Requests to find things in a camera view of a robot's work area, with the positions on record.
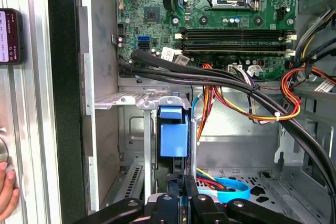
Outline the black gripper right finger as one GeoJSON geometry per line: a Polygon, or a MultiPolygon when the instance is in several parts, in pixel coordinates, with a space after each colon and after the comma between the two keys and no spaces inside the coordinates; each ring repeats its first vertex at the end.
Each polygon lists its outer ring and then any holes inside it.
{"type": "Polygon", "coordinates": [[[211,196],[200,194],[192,175],[184,176],[184,187],[191,206],[191,223],[298,223],[281,213],[241,198],[230,200],[224,207],[211,196]]]}

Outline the person's hand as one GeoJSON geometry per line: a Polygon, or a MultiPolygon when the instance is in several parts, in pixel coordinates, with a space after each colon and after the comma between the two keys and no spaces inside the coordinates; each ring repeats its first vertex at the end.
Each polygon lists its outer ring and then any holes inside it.
{"type": "Polygon", "coordinates": [[[15,187],[15,171],[7,172],[8,164],[1,162],[1,222],[9,218],[17,207],[20,190],[15,187]]]}

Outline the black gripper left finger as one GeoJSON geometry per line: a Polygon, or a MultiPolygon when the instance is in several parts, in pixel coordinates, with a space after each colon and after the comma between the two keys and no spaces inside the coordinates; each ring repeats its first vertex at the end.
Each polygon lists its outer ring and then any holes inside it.
{"type": "Polygon", "coordinates": [[[146,204],[136,198],[125,198],[76,223],[178,223],[179,179],[169,174],[167,183],[168,191],[151,195],[146,204]]]}

